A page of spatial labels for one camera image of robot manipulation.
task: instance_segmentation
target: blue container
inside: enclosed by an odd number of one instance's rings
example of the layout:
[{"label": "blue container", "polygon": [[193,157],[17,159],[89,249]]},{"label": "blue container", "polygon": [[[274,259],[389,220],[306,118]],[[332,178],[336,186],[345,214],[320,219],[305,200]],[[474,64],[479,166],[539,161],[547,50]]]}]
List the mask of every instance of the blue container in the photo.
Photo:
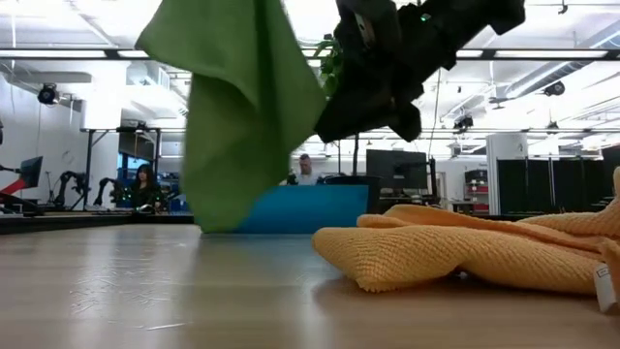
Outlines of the blue container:
[{"label": "blue container", "polygon": [[367,185],[280,186],[256,202],[235,232],[313,234],[325,227],[354,227],[367,207]]}]

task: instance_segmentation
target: yellow towel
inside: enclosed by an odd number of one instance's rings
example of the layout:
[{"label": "yellow towel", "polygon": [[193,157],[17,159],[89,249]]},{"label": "yellow towel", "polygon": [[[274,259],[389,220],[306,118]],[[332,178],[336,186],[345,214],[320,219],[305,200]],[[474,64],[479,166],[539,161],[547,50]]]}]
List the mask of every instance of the yellow towel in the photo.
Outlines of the yellow towel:
[{"label": "yellow towel", "polygon": [[[620,169],[614,174],[620,193]],[[620,200],[599,213],[497,222],[424,206],[363,215],[357,228],[321,229],[317,252],[370,292],[411,287],[463,269],[524,289],[596,294],[605,262],[620,294]]]}]

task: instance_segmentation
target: green cloth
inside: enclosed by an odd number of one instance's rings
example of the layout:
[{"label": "green cloth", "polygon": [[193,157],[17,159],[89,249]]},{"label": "green cloth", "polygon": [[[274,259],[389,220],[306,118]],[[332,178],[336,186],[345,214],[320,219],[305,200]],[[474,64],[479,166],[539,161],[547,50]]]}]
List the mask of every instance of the green cloth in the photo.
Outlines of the green cloth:
[{"label": "green cloth", "polygon": [[236,228],[326,103],[280,1],[164,0],[137,47],[193,73],[182,190],[205,232]]}]

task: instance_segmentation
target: wooden table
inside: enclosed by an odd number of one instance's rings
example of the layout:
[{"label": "wooden table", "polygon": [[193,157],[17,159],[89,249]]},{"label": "wooden table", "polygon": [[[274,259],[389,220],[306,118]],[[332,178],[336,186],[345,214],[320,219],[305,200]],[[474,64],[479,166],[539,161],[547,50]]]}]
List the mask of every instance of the wooden table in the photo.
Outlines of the wooden table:
[{"label": "wooden table", "polygon": [[0,237],[3,348],[618,348],[590,299],[445,281],[372,295],[307,236],[124,226]]}]

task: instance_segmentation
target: black monitor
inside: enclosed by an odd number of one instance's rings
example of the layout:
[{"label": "black monitor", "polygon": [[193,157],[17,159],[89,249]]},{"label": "black monitor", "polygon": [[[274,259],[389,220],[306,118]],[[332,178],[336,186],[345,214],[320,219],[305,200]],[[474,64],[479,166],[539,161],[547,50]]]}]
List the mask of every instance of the black monitor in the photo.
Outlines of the black monitor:
[{"label": "black monitor", "polygon": [[366,150],[366,174],[381,178],[382,188],[428,189],[426,153]]},{"label": "black monitor", "polygon": [[36,188],[39,186],[42,165],[43,156],[21,162],[21,166],[19,167],[19,179],[22,179],[26,183],[23,189]]}]

